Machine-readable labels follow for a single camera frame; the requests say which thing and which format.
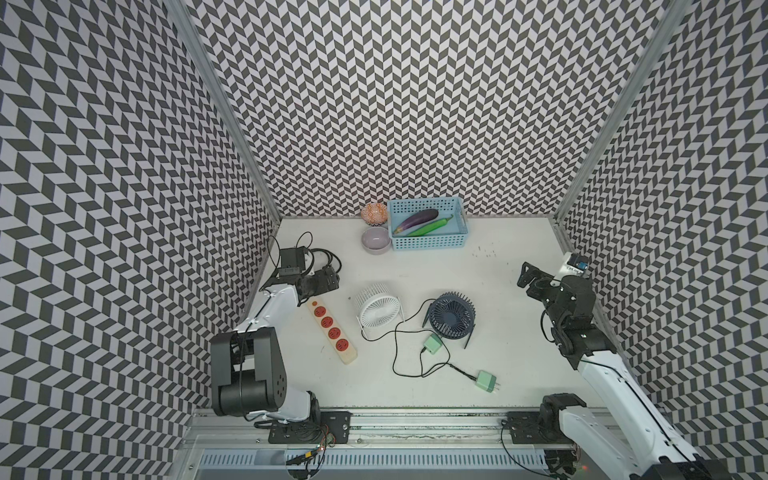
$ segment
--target cable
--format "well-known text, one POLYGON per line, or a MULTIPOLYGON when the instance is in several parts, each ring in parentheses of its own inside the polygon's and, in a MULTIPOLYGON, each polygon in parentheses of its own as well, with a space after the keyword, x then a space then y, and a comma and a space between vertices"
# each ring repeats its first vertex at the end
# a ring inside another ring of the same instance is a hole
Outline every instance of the cable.
POLYGON ((561 283, 560 280, 555 280, 554 278, 540 278, 540 279, 534 280, 533 286, 535 286, 536 288, 547 288, 548 286, 557 286, 557 285, 552 285, 552 282, 557 282, 558 285, 560 285, 560 283, 561 283), (547 285, 546 286, 539 286, 538 283, 542 282, 542 281, 543 282, 547 282, 547 285))
POLYGON ((460 369, 456 365, 452 365, 451 363, 449 363, 448 366, 451 367, 452 369, 454 369, 456 372, 461 373, 463 376, 467 377, 471 381, 473 381, 473 382, 477 382, 478 381, 478 378, 476 376, 469 375, 467 372, 465 372, 464 370, 460 369))
POLYGON ((307 235, 307 234, 309 234, 309 235, 310 235, 310 244, 309 244, 309 245, 307 245, 307 246, 306 246, 306 248, 310 248, 310 247, 312 246, 312 242, 313 242, 313 241, 315 241, 315 237, 312 235, 312 232, 310 232, 309 230, 307 230, 306 232, 304 232, 304 233, 302 233, 301 235, 299 235, 299 239, 298 239, 298 240, 296 240, 296 247, 298 247, 298 246, 299 246, 299 242, 300 242, 300 241, 301 241, 301 239, 304 237, 304 235, 307 235))
POLYGON ((690 463, 691 465, 693 465, 693 466, 696 468, 696 470, 698 470, 699 472, 701 472, 702 474, 704 474, 704 476, 706 476, 707 478, 710 478, 710 479, 712 479, 712 475, 711 475, 709 472, 706 472, 706 471, 704 471, 704 470, 703 470, 701 467, 699 467, 699 465, 696 465, 696 461, 695 461, 695 459, 694 459, 694 460, 689 460, 689 458, 688 458, 688 457, 686 457, 684 453, 682 453, 682 451, 681 451, 681 450, 680 450, 680 449, 677 447, 677 445, 675 445, 675 444, 672 442, 672 438, 671 438, 671 437, 670 437, 670 436, 667 434, 667 431, 664 429, 664 427, 663 427, 663 426, 661 426, 661 423, 659 422, 659 420, 656 418, 656 416, 653 414, 653 412, 652 412, 652 411, 651 411, 651 410, 648 408, 648 406, 647 406, 647 405, 645 404, 645 402, 643 401, 643 397, 645 397, 645 395, 643 395, 643 397, 641 397, 641 396, 640 396, 640 395, 639 395, 639 394, 638 394, 638 393, 635 391, 635 389, 634 389, 634 387, 632 386, 631 382, 628 382, 628 381, 627 381, 627 379, 625 379, 625 378, 624 378, 624 376, 623 376, 623 375, 621 375, 621 373, 619 373, 619 371, 618 371, 618 370, 616 370, 614 367, 612 367, 612 366, 610 366, 610 365, 604 365, 604 364, 602 364, 602 363, 591 362, 590 360, 584 360, 583 358, 580 358, 580 357, 576 357, 576 356, 568 356, 568 355, 563 355, 563 356, 564 356, 565 358, 569 358, 569 359, 578 360, 579 362, 584 362, 584 363, 591 363, 592 365, 601 366, 601 367, 603 367, 603 368, 606 368, 606 369, 610 369, 610 370, 613 370, 613 371, 614 371, 614 373, 616 373, 616 375, 618 375, 618 376, 619 376, 619 378, 621 378, 621 379, 623 379, 623 380, 624 380, 624 384, 625 384, 626 386, 628 386, 628 387, 629 387, 629 390, 630 390, 630 391, 631 391, 631 392, 634 394, 634 396, 635 396, 635 397, 637 397, 637 400, 638 400, 638 401, 641 403, 641 405, 643 406, 643 408, 645 409, 645 411, 646 411, 646 412, 648 412, 648 415, 650 415, 650 417, 651 417, 651 418, 654 420, 654 422, 656 423, 656 426, 659 428, 659 430, 661 430, 661 433, 662 433, 662 434, 664 435, 664 437, 667 439, 667 444, 668 444, 668 445, 672 445, 672 448, 674 448, 675 450, 677 450, 677 453, 678 453, 678 454, 680 454, 680 456, 681 456, 681 457, 685 458, 685 461, 686 461, 686 462, 688 462, 688 463, 690 463))
POLYGON ((539 326, 541 327, 541 334, 544 336, 544 339, 547 340, 549 343, 554 343, 554 339, 550 340, 547 338, 547 334, 544 332, 544 315, 546 315, 547 310, 544 310, 541 312, 541 318, 538 321, 539 326))
POLYGON ((416 313, 414 313, 413 315, 411 315, 407 319, 401 320, 400 322, 397 323, 397 325, 395 325, 395 329, 394 330, 390 330, 390 331, 388 331, 387 333, 384 333, 383 335, 381 335, 378 338, 370 339, 370 338, 366 337, 366 334, 363 331, 363 329, 362 328, 360 329, 360 336, 362 336, 362 338, 366 342, 378 342, 379 340, 381 340, 385 336, 389 335, 390 333, 394 333, 395 334, 395 358, 392 360, 392 373, 394 373, 395 375, 403 376, 403 377, 410 378, 410 379, 426 378, 426 377, 430 376, 431 374, 433 374, 434 372, 437 372, 438 370, 440 370, 442 367, 444 367, 445 365, 448 364, 448 361, 450 361, 450 359, 451 359, 451 351, 448 350, 448 347, 445 346, 445 344, 443 344, 443 346, 445 346, 445 351, 448 352, 448 359, 445 362, 436 363, 435 365, 429 367, 426 372, 424 372, 424 363, 423 363, 423 360, 421 358, 422 353, 424 353, 424 349, 423 349, 422 352, 419 354, 419 362, 422 364, 422 367, 421 367, 421 370, 419 371, 418 375, 408 375, 406 373, 399 373, 399 372, 397 372, 397 370, 395 370, 395 364, 397 363, 397 354, 398 354, 398 351, 399 351, 398 346, 397 346, 397 334, 398 333, 422 333, 422 332, 434 333, 430 329, 398 330, 398 327, 401 326, 403 323, 409 321, 410 319, 413 319, 414 317, 416 317, 422 311, 422 309, 424 308, 424 305, 427 302, 433 302, 435 300, 437 300, 437 299, 428 298, 427 300, 424 300, 422 302, 421 306, 419 307, 419 309, 416 310, 416 313))
POLYGON ((335 258, 336 261, 339 262, 339 268, 336 269, 336 273, 341 271, 341 267, 342 267, 341 259, 334 252, 331 252, 331 251, 326 250, 324 248, 311 248, 310 252, 312 252, 312 253, 323 252, 324 254, 326 254, 326 257, 328 257, 328 264, 329 265, 333 262, 333 259, 335 258))
POLYGON ((457 366, 455 366, 455 365, 453 365, 453 364, 451 364, 451 363, 450 363, 450 362, 451 362, 451 350, 450 350, 450 349, 448 348, 448 346, 447 346, 446 344, 444 344, 444 343, 442 344, 442 346, 444 346, 444 347, 445 347, 445 351, 448 353, 448 358, 447 358, 447 359, 446 359, 444 362, 437 362, 435 365, 432 365, 432 366, 430 366, 430 367, 427 369, 427 371, 426 371, 426 372, 424 371, 424 359, 422 358, 422 355, 423 355, 423 354, 424 354, 424 352, 426 351, 426 348, 422 348, 422 351, 419 353, 419 367, 420 367, 420 368, 419 368, 419 374, 418 374, 418 375, 409 375, 408 373, 400 373, 400 372, 398 372, 398 371, 395 369, 395 364, 397 363, 397 356, 398 356, 398 353, 399 353, 399 347, 398 347, 398 344, 397 344, 397 334, 398 334, 398 333, 422 333, 422 332, 429 332, 429 333, 434 333, 434 331, 433 331, 433 330, 430 330, 430 329, 421 329, 421 330, 400 330, 400 329, 398 329, 398 327, 400 327, 400 326, 401 326, 403 323, 405 323, 405 322, 409 321, 410 319, 412 319, 412 318, 414 318, 414 317, 418 316, 418 314, 419 314, 419 313, 422 311, 422 309, 424 308, 424 305, 425 305, 427 302, 433 302, 433 301, 435 301, 435 300, 437 300, 437 299, 434 299, 434 298, 429 298, 429 299, 427 299, 427 300, 424 300, 424 301, 422 302, 421 306, 419 307, 419 309, 418 309, 418 310, 416 310, 416 313, 414 313, 413 315, 411 315, 411 316, 410 316, 410 317, 408 317, 407 319, 401 320, 400 322, 398 322, 398 323, 397 323, 397 325, 395 325, 395 329, 393 329, 393 330, 390 330, 390 331, 388 331, 387 333, 384 333, 384 334, 382 334, 382 335, 381 335, 381 336, 379 336, 378 338, 375 338, 375 339, 370 339, 370 338, 366 337, 365 331, 364 331, 362 328, 360 329, 360 336, 361 336, 361 337, 362 337, 362 338, 363 338, 363 339, 364 339, 366 342, 378 342, 379 340, 381 340, 381 339, 382 339, 382 338, 384 338, 385 336, 389 335, 390 333, 393 333, 393 334, 395 335, 395 358, 394 358, 394 359, 392 359, 392 373, 394 373, 394 374, 395 374, 395 375, 397 375, 397 376, 401 376, 401 377, 405 377, 405 378, 409 378, 409 379, 425 379, 426 377, 430 376, 431 374, 433 374, 433 373, 437 372, 437 371, 438 371, 438 370, 440 370, 442 367, 444 367, 444 366, 446 366, 446 365, 447 365, 447 366, 450 366, 451 368, 453 368, 455 371, 457 371, 457 372, 461 373, 462 375, 466 376, 467 378, 471 379, 473 382, 477 382, 477 377, 475 377, 475 376, 472 376, 472 375, 469 375, 469 374, 468 374, 467 372, 465 372, 464 370, 462 370, 462 369, 460 369, 459 367, 457 367, 457 366))
MULTIPOLYGON (((395 330, 397 330, 397 327, 398 327, 398 326, 402 325, 403 323, 405 323, 405 322, 409 321, 410 319, 414 318, 415 316, 417 316, 417 315, 418 315, 418 314, 419 314, 419 313, 422 311, 422 308, 424 308, 424 305, 425 305, 427 302, 434 302, 435 300, 437 300, 437 299, 436 299, 436 298, 428 298, 427 300, 424 300, 424 301, 422 302, 422 305, 419 307, 419 309, 418 309, 418 310, 416 310, 416 313, 414 313, 413 315, 411 315, 411 316, 410 316, 410 317, 408 317, 407 319, 400 321, 400 322, 399 322, 399 323, 398 323, 398 324, 395 326, 395 330)), ((385 336, 389 335, 390 333, 394 333, 394 332, 395 332, 395 330, 390 330, 390 331, 388 331, 387 333, 385 333, 384 335, 381 335, 381 336, 380 336, 379 338, 377 338, 377 339, 369 339, 369 338, 366 338, 366 334, 365 334, 365 333, 362 331, 362 329, 360 329, 360 335, 362 335, 362 338, 363 338, 363 339, 364 339, 366 342, 378 342, 379 340, 381 340, 381 339, 382 339, 382 338, 384 338, 385 336)), ((424 330, 419 330, 419 331, 417 331, 417 332, 411 332, 411 331, 408 331, 408 330, 399 330, 399 332, 400 332, 400 333, 419 333, 419 332, 431 332, 431 330, 429 330, 429 329, 424 329, 424 330)))
POLYGON ((515 457, 513 457, 512 454, 509 453, 509 450, 507 450, 507 445, 504 444, 504 428, 506 428, 506 426, 507 426, 507 422, 502 422, 502 440, 501 440, 502 447, 504 447, 504 451, 507 452, 507 455, 509 456, 509 458, 518 467, 520 467, 520 468, 522 468, 524 470, 528 470, 530 473, 535 473, 536 475, 541 475, 542 477, 557 478, 558 480, 563 480, 564 478, 568 478, 565 475, 558 475, 558 474, 551 475, 551 474, 547 474, 547 473, 536 472, 535 470, 531 470, 530 468, 526 467, 525 465, 523 465, 520 462, 518 462, 517 460, 515 460, 515 457))
MULTIPOLYGON (((277 260, 280 261, 280 242, 278 242, 277 237, 275 237, 272 234, 266 236, 267 239, 269 239, 270 237, 275 239, 275 244, 277 245, 277 260)), ((269 248, 269 246, 267 246, 266 252, 270 255, 270 260, 272 260, 272 264, 275 266, 275 268, 277 268, 277 263, 275 263, 275 259, 272 258, 272 249, 269 248)))

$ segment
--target chevron patterned wall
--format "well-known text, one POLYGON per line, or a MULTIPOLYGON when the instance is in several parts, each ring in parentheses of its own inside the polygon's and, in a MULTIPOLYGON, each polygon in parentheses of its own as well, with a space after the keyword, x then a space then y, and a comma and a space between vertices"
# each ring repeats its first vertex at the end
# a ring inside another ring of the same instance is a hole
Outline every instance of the chevron patterned wall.
POLYGON ((162 474, 274 225, 159 0, 0 45, 0 478, 162 474))
POLYGON ((668 0, 187 0, 278 208, 554 211, 668 0))
POLYGON ((768 478, 768 9, 694 2, 567 228, 641 382, 768 478))

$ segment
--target fan guard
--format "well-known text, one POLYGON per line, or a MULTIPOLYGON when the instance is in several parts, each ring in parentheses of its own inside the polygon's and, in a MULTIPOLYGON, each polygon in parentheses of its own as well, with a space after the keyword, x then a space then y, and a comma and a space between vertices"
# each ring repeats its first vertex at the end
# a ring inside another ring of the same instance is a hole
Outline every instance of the fan guard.
POLYGON ((471 337, 475 329, 475 307, 466 296, 458 292, 443 293, 429 306, 422 327, 427 321, 443 338, 456 340, 471 337))
POLYGON ((376 328, 393 321, 401 312, 400 300, 383 283, 374 283, 355 297, 361 327, 376 328))

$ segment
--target bowl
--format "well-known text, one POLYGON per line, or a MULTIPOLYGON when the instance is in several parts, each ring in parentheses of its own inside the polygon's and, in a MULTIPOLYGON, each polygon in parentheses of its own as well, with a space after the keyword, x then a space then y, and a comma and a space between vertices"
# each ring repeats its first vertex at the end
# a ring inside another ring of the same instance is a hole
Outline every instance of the bowl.
POLYGON ((389 238, 389 230, 384 227, 370 227, 362 233, 362 248, 372 255, 381 255, 389 250, 392 239, 389 238))

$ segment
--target plastic basket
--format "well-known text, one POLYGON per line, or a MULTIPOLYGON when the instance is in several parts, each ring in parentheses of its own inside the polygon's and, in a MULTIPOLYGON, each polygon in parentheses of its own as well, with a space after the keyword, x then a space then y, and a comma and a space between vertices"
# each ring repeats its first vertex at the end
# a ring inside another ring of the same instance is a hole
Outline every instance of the plastic basket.
POLYGON ((462 199, 459 197, 440 198, 411 198, 405 200, 390 200, 386 205, 388 217, 389 238, 395 250, 431 250, 438 248, 463 247, 469 235, 467 218, 464 214, 462 199), (436 220, 453 215, 447 225, 423 237, 402 237, 392 235, 406 218, 427 208, 435 208, 439 214, 436 220))

